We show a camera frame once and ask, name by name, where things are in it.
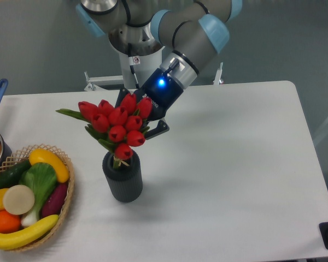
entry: bok choy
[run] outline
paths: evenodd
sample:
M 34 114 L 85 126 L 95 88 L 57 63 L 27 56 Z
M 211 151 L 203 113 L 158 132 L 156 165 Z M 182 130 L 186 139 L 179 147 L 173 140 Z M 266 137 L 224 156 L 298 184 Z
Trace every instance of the bok choy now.
M 20 184 L 29 187 L 35 196 L 34 206 L 22 217 L 21 224 L 24 228 L 40 220 L 40 211 L 50 194 L 54 191 L 56 183 L 56 172 L 47 163 L 34 164 L 22 175 Z

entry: gray floor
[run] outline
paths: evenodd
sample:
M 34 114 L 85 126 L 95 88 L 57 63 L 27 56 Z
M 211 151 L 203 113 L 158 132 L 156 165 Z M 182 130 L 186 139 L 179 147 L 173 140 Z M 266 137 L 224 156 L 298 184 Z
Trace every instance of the gray floor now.
M 174 9 L 191 2 L 159 1 Z M 108 39 L 91 37 L 78 20 L 77 3 L 0 1 L 0 78 L 10 81 L 7 94 L 81 91 L 85 70 L 121 74 Z M 227 26 L 230 42 L 194 84 L 210 83 L 221 61 L 228 84 L 292 81 L 313 134 L 328 115 L 328 0 L 247 0 Z M 317 154 L 328 187 L 328 137 Z

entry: red tulip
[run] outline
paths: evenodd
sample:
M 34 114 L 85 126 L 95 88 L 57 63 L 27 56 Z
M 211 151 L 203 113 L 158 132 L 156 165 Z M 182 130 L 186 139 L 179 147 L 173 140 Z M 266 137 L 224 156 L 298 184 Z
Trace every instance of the red tulip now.
M 105 115 L 102 115 L 102 114 L 94 115 L 91 120 L 91 124 L 92 124 L 93 128 L 100 133 L 107 132 L 107 130 L 109 128 L 108 119 Z
M 133 130 L 127 133 L 126 142 L 129 146 L 142 146 L 145 141 L 146 138 L 140 131 Z
M 97 105 L 91 104 L 89 102 L 79 102 L 79 111 L 85 119 L 91 121 L 93 116 L 98 113 Z
M 98 110 L 105 116 L 109 116 L 109 114 L 113 112 L 114 107 L 109 104 L 108 101 L 102 99 L 98 105 Z
M 112 126 L 122 126 L 126 123 L 127 111 L 124 106 L 119 106 L 108 116 L 108 121 Z
M 126 130 L 123 126 L 114 126 L 110 129 L 108 136 L 109 139 L 115 143 L 124 140 L 126 135 Z
M 121 160 L 127 160 L 132 157 L 133 151 L 129 145 L 122 143 L 115 149 L 114 155 Z
M 125 129 L 128 132 L 131 130 L 140 130 L 141 126 L 142 119 L 140 116 L 129 116 L 125 123 Z
M 136 102 L 135 94 L 127 94 L 120 103 L 120 106 L 124 106 L 126 108 L 129 116 L 135 112 L 136 105 L 137 105 L 137 102 Z
M 143 98 L 138 103 L 137 108 L 140 110 L 140 117 L 142 119 L 147 119 L 152 111 L 152 99 L 150 99 L 149 97 Z

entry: fruit basket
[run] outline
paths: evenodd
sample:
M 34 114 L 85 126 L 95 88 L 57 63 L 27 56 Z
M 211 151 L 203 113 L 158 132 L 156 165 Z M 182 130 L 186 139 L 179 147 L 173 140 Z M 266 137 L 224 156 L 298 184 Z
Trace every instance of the fruit basket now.
M 13 252 L 23 252 L 27 251 L 36 247 L 39 247 L 43 243 L 45 243 L 48 239 L 50 239 L 54 233 L 57 232 L 59 227 L 62 225 L 64 222 L 69 206 L 71 204 L 72 196 L 73 196 L 73 191 L 74 191 L 74 169 L 73 169 L 73 164 L 71 162 L 71 159 L 68 157 L 68 155 L 63 152 L 61 149 L 57 148 L 56 146 L 50 146 L 50 145 L 33 145 L 33 146 L 28 146 L 24 147 L 21 150 L 16 151 L 13 153 L 10 157 L 6 159 L 5 162 L 3 162 L 2 166 L 0 167 L 0 174 L 4 172 L 5 170 L 9 169 L 11 166 L 28 159 L 29 155 L 31 154 L 32 151 L 34 151 L 37 148 L 42 148 L 45 150 L 48 150 L 52 153 L 54 153 L 60 160 L 62 160 L 63 164 L 67 168 L 69 172 L 69 179 L 66 184 L 68 184 L 68 189 L 67 189 L 67 194 L 65 197 L 64 204 L 62 206 L 62 209 L 60 211 L 58 221 L 56 225 L 49 230 L 46 234 L 44 234 L 42 237 L 24 245 L 19 248 L 14 248 L 14 249 L 9 249 L 8 251 L 13 251 Z

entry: toy orange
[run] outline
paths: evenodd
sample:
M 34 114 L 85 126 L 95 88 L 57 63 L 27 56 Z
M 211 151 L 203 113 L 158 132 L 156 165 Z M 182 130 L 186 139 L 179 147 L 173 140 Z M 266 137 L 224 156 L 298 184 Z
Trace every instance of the toy orange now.
M 0 211 L 0 233 L 7 234 L 13 233 L 20 229 L 21 218 L 12 215 L 6 210 Z

